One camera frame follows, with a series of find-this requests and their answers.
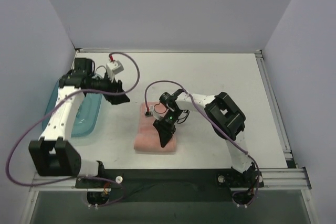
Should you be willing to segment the pink terry towel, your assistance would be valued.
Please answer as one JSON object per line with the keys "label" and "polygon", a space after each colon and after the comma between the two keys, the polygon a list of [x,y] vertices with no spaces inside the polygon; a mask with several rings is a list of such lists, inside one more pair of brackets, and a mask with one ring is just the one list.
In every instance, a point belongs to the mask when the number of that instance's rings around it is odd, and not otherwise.
{"label": "pink terry towel", "polygon": [[146,154],[171,154],[175,153],[177,147],[177,138],[175,135],[171,140],[161,147],[160,138],[157,130],[153,126],[154,116],[145,116],[146,106],[143,102],[140,105],[140,119],[138,132],[135,137],[133,148],[138,153]]}

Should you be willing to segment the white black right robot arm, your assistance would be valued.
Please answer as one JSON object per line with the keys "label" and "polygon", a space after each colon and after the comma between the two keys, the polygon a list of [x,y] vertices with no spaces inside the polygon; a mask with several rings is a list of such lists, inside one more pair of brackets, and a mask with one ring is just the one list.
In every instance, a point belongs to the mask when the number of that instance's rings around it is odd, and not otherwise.
{"label": "white black right robot arm", "polygon": [[159,116],[153,123],[161,147],[165,147],[173,137],[175,125],[184,111],[199,112],[211,124],[214,132],[226,141],[233,170],[233,178],[226,181],[232,182],[232,187],[262,183],[259,167],[247,151],[244,135],[246,117],[227,93],[187,94],[178,89],[173,94],[164,92],[159,102],[167,109],[165,115]]}

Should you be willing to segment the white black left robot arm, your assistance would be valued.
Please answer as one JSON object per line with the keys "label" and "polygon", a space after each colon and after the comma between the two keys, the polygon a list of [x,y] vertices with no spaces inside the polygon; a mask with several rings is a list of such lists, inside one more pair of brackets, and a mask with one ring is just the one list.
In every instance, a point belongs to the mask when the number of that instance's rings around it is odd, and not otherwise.
{"label": "white black left robot arm", "polygon": [[115,79],[123,71],[122,63],[112,60],[106,63],[103,77],[95,74],[94,66],[91,59],[77,58],[74,68],[60,78],[55,111],[39,139],[31,141],[28,147],[38,175],[87,176],[87,182],[94,188],[106,183],[102,163],[81,158],[69,142],[78,109],[89,90],[104,91],[105,99],[112,105],[130,102],[123,93],[122,81]]}

